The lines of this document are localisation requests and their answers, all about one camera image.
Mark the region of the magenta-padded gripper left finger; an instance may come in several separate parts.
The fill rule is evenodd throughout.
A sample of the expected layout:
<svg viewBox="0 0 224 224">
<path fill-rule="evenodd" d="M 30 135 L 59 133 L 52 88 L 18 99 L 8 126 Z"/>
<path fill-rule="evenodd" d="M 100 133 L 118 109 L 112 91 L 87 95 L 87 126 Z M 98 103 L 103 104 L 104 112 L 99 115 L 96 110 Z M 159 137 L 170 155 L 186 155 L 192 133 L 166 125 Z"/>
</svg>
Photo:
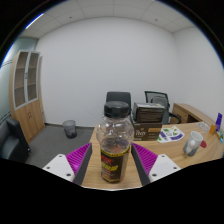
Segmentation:
<svg viewBox="0 0 224 224">
<path fill-rule="evenodd" d="M 67 155 L 58 154 L 43 167 L 43 170 L 77 185 L 81 185 L 85 177 L 91 154 L 92 144 L 88 143 Z"/>
</svg>

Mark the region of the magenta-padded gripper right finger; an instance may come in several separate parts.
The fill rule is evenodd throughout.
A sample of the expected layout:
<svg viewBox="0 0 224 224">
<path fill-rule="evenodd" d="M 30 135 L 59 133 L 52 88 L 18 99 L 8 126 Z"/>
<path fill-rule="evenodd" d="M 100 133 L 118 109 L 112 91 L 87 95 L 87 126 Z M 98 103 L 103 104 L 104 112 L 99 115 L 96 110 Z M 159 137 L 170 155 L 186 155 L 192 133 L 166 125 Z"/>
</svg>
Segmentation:
<svg viewBox="0 0 224 224">
<path fill-rule="evenodd" d="M 138 144 L 132 144 L 131 153 L 143 186 L 180 170 L 166 154 L 157 155 Z"/>
</svg>

